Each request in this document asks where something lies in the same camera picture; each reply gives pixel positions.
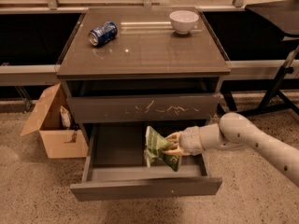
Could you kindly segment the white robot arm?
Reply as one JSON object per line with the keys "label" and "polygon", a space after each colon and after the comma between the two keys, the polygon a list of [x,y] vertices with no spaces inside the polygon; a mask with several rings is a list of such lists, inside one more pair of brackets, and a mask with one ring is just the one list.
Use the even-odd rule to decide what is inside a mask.
{"label": "white robot arm", "polygon": [[218,123],[188,127],[165,139],[171,142],[165,154],[175,156],[195,156],[208,149],[250,147],[299,186],[299,150],[264,133],[240,114],[227,113]]}

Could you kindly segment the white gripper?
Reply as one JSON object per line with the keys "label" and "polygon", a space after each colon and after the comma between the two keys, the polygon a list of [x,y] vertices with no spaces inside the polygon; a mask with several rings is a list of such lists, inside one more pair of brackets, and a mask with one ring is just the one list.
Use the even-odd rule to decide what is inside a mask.
{"label": "white gripper", "polygon": [[178,142],[180,147],[175,149],[164,150],[164,154],[172,156],[184,156],[188,155],[196,156],[202,153],[204,150],[201,139],[200,129],[197,126],[188,127],[182,132],[174,132],[169,134],[166,140]]}

